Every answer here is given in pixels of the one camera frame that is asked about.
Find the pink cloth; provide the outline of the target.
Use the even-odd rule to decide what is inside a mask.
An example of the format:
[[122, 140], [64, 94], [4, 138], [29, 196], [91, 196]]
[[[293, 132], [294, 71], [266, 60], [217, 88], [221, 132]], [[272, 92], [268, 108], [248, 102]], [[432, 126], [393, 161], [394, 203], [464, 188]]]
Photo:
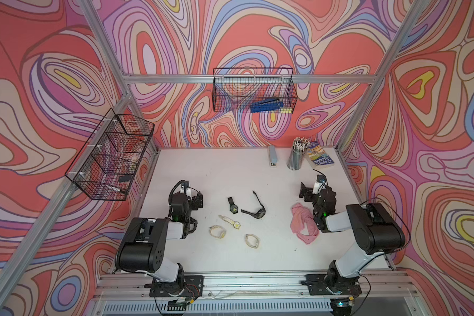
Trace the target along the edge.
[[292, 221], [290, 229], [304, 244], [312, 244], [320, 231], [313, 219], [312, 213], [302, 204], [294, 204], [291, 208]]

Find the beige strap yellow dial watch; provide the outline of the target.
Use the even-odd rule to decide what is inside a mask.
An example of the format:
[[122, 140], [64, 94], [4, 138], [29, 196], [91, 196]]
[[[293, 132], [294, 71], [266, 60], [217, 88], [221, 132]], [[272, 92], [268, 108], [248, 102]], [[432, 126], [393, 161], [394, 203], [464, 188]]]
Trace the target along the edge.
[[241, 228], [241, 224], [238, 221], [234, 221], [231, 218], [223, 216], [223, 215], [219, 215], [219, 218], [221, 220], [225, 221], [226, 223], [232, 225], [235, 229], [240, 229]]

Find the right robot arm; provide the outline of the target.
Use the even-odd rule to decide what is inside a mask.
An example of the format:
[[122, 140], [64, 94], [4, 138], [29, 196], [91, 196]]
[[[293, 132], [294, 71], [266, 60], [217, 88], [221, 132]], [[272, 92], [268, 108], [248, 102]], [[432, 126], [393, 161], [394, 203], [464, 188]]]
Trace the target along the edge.
[[331, 292], [355, 285], [360, 272], [371, 262], [402, 249], [406, 244], [403, 230], [380, 203], [349, 204], [345, 211], [337, 213], [337, 193], [321, 173], [312, 187], [300, 184], [299, 198], [312, 203], [313, 221], [319, 231], [353, 232], [355, 242], [352, 247], [330, 263], [323, 279], [323, 284]]

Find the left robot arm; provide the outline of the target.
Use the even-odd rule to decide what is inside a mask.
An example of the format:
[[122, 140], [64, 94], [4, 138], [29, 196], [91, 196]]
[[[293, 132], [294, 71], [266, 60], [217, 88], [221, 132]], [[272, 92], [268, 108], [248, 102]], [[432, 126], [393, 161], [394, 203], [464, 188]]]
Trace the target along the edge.
[[165, 218], [135, 217], [130, 221], [115, 256], [115, 267], [126, 273], [143, 273], [161, 284], [184, 282], [184, 269], [166, 257], [168, 240], [184, 240], [198, 222], [192, 212], [204, 206], [203, 194], [187, 180], [179, 180], [168, 196]]

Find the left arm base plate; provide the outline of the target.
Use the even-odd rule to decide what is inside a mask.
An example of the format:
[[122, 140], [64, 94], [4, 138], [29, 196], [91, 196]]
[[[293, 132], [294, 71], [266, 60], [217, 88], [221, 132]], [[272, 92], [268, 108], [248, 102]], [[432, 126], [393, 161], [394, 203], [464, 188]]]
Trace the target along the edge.
[[203, 294], [204, 276], [187, 275], [180, 276], [173, 283], [159, 282], [154, 280], [151, 284], [146, 284], [152, 298], [198, 298]]

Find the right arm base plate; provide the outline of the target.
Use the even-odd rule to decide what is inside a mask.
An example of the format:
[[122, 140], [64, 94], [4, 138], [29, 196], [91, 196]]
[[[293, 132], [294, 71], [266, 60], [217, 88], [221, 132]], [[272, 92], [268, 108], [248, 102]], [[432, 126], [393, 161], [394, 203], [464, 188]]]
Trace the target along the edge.
[[311, 296], [354, 296], [362, 294], [358, 278], [308, 274], [300, 284], [308, 287]]

